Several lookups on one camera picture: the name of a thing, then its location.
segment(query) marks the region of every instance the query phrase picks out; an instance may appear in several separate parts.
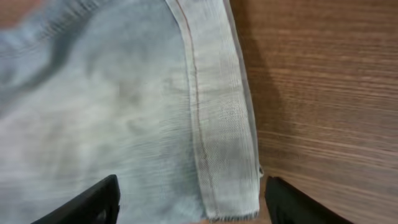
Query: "folded denim edge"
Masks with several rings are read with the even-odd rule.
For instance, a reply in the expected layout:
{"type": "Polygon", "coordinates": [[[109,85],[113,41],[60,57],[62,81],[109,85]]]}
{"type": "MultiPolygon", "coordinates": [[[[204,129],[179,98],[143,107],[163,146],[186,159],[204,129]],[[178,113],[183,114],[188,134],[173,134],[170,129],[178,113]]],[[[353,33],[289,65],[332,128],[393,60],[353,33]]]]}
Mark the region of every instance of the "folded denim edge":
{"type": "Polygon", "coordinates": [[[166,2],[185,44],[193,150],[207,218],[255,218],[261,176],[257,141],[229,5],[223,0],[166,2]]]}

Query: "wood grain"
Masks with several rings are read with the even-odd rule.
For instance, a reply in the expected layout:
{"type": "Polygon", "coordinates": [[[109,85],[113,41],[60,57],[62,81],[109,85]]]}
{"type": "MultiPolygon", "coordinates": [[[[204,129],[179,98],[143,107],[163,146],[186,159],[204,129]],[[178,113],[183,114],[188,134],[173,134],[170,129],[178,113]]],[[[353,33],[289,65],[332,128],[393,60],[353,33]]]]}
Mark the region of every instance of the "wood grain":
{"type": "MultiPolygon", "coordinates": [[[[397,223],[398,1],[231,4],[265,172],[352,222],[397,223]]],[[[270,223],[263,200],[245,223],[270,223]]]]}

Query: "blue denim cloth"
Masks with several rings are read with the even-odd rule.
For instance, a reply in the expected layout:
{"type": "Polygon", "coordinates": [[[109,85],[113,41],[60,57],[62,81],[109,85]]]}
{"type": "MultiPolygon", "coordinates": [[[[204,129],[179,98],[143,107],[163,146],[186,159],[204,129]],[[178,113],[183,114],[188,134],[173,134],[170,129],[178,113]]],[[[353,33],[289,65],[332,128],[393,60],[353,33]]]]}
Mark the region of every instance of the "blue denim cloth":
{"type": "MultiPolygon", "coordinates": [[[[185,29],[193,39],[184,36],[184,20],[177,10],[187,13],[188,23],[194,13],[183,11],[190,3],[170,2],[47,1],[19,27],[0,32],[2,223],[39,219],[109,174],[118,176],[121,188],[118,223],[255,216],[258,162],[252,155],[253,143],[248,143],[253,133],[247,131],[247,112],[242,116],[241,109],[236,114],[223,112],[240,117],[243,126],[237,128],[242,133],[209,124],[211,116],[204,117],[211,112],[206,103],[212,98],[228,100],[236,93],[243,99],[238,104],[246,107],[239,103],[244,102],[243,91],[208,99],[200,91],[202,84],[211,86],[213,81],[208,80],[197,84],[198,102],[193,103],[187,46],[190,41],[197,44],[198,36],[194,24],[185,29]],[[197,111],[203,132],[199,135],[192,115],[197,111]],[[222,141],[207,140],[207,130],[225,136],[219,136],[222,141]],[[234,133],[231,141],[229,133],[234,133]],[[198,136],[204,139],[203,149],[198,136]],[[222,142],[236,152],[248,148],[250,159],[245,152],[236,156],[233,151],[217,152],[221,157],[206,152],[222,149],[222,142]],[[203,153],[208,157],[202,159],[203,153]],[[230,167],[229,157],[243,161],[242,169],[230,167]],[[252,206],[231,207],[231,197],[220,193],[225,185],[231,186],[229,195],[242,194],[252,206]]],[[[201,49],[205,48],[195,49],[193,60],[201,49]]],[[[229,54],[237,58],[236,52],[229,54]]],[[[209,55],[210,60],[218,57],[209,55]]],[[[194,63],[195,74],[201,72],[202,61],[194,63]]],[[[233,71],[239,71],[238,62],[233,71]]],[[[226,118],[234,123],[227,115],[216,113],[215,121],[226,118]]]]}

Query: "brown wooden surface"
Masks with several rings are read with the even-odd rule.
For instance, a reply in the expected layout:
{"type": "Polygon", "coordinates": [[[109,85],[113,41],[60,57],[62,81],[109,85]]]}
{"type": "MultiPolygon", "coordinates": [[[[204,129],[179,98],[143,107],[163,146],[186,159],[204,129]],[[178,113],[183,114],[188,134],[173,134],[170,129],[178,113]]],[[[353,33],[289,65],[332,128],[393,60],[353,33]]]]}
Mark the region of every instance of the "brown wooden surface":
{"type": "MultiPolygon", "coordinates": [[[[398,1],[231,4],[267,174],[352,222],[398,223],[398,1]]],[[[250,223],[270,223],[263,201],[250,223]]]]}

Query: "folded fabric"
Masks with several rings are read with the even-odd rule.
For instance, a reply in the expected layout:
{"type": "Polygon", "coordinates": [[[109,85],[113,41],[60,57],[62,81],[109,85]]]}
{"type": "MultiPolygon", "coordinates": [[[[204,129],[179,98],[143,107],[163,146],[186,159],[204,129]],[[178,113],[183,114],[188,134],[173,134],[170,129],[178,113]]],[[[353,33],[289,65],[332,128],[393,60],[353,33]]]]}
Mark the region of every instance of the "folded fabric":
{"type": "Polygon", "coordinates": [[[118,223],[247,220],[256,129],[227,0],[49,0],[0,31],[0,220],[107,175],[118,223]]]}

